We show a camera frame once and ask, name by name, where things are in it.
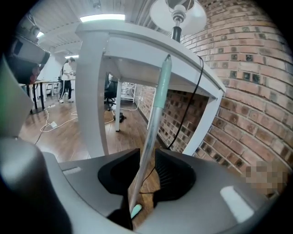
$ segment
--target wooden floor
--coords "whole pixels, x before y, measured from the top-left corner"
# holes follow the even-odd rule
[[[57,97],[48,97],[45,107],[55,104],[56,106],[48,109],[48,122],[56,122],[61,125],[66,121],[77,116],[72,115],[76,111],[75,102],[64,102],[60,104]],[[121,108],[136,109],[136,106],[130,101],[121,103]],[[106,137],[108,142],[109,154],[120,152],[125,149],[140,148],[141,152],[147,134],[147,124],[142,118],[141,114],[136,111],[121,110],[125,119],[120,124],[120,131],[116,132],[114,128],[114,121],[105,124]],[[106,111],[104,114],[105,122],[113,119],[112,112]],[[29,115],[26,122],[22,126],[20,137],[26,141],[36,143],[40,136],[40,128],[45,125],[47,119],[46,111],[38,114]],[[45,128],[45,131],[51,130],[50,126]],[[37,142],[37,146],[42,151],[51,152],[56,156],[58,162],[83,160],[90,158],[85,144],[81,139],[80,130],[78,127],[78,119],[72,120],[65,125],[48,133],[42,133]],[[158,141],[155,143],[155,148],[160,148]],[[152,160],[147,169],[146,175],[150,173],[154,167],[154,151],[152,153]],[[155,171],[145,181],[141,188],[141,192],[155,191],[159,189],[158,176]],[[129,194],[133,189],[133,183],[130,186]],[[143,206],[142,211],[133,219],[134,228],[137,228],[152,212],[152,194],[140,194],[138,203]]]

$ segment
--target office chair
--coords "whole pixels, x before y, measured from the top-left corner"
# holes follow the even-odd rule
[[[108,111],[113,105],[116,105],[115,98],[117,96],[117,86],[118,82],[111,80],[107,89],[105,89],[104,99],[106,99],[106,103],[108,105]]]

